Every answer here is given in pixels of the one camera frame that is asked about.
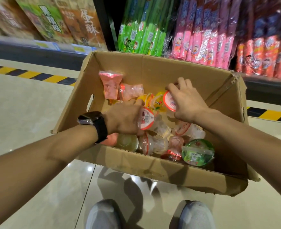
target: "cardboard box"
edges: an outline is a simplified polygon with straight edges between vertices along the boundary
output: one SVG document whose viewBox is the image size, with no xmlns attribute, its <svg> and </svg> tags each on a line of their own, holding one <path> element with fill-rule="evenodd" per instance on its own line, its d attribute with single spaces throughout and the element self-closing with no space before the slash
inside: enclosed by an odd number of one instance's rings
<svg viewBox="0 0 281 229">
<path fill-rule="evenodd" d="M 96 51 L 83 61 L 77 83 L 53 133 L 76 126 L 77 117 L 86 112 L 92 94 L 90 111 L 109 108 L 98 75 L 100 70 L 122 73 L 125 83 L 143 84 L 146 93 L 162 91 L 179 77 L 189 78 L 208 106 L 247 124 L 246 87 L 242 78 L 229 70 L 148 55 Z M 244 191 L 248 179 L 258 180 L 257 173 L 222 141 L 209 132 L 206 132 L 206 139 L 215 147 L 211 170 L 103 145 L 84 151 L 78 159 L 197 191 L 230 196 Z"/>
</svg>

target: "left hand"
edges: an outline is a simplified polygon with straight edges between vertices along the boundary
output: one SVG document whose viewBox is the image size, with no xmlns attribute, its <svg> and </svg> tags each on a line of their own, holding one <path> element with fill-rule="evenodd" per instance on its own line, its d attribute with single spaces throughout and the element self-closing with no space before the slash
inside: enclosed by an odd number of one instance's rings
<svg viewBox="0 0 281 229">
<path fill-rule="evenodd" d="M 112 133 L 142 135 L 143 130 L 138 127 L 143 100 L 129 100 L 114 104 L 103 114 L 108 135 Z"/>
</svg>

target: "person's left arm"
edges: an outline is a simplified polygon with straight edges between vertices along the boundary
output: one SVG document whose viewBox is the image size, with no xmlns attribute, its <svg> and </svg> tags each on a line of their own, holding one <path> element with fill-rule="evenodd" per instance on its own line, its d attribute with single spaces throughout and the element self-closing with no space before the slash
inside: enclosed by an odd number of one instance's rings
<svg viewBox="0 0 281 229">
<path fill-rule="evenodd" d="M 137 121 L 142 104 L 113 105 L 104 114 L 108 134 L 141 133 Z M 94 126 L 78 125 L 0 156 L 0 224 L 97 140 Z"/>
</svg>

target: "smartwatch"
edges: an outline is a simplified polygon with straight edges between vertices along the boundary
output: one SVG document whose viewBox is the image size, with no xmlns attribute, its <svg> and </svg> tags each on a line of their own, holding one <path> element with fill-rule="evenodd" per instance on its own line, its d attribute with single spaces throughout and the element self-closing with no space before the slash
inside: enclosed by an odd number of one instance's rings
<svg viewBox="0 0 281 229">
<path fill-rule="evenodd" d="M 78 123 L 81 125 L 93 125 L 98 134 L 98 140 L 96 144 L 107 139 L 107 126 L 101 112 L 87 112 L 78 117 Z"/>
</svg>

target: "shoe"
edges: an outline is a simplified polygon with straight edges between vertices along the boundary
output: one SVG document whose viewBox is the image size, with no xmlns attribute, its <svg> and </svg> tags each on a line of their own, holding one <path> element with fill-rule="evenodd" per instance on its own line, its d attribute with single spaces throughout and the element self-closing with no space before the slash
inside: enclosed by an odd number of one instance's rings
<svg viewBox="0 0 281 229">
<path fill-rule="evenodd" d="M 102 200 L 92 207 L 85 228 L 121 229 L 119 215 L 110 200 Z"/>
<path fill-rule="evenodd" d="M 216 229 L 213 215 L 208 207 L 199 201 L 186 204 L 179 220 L 179 229 Z"/>
</svg>

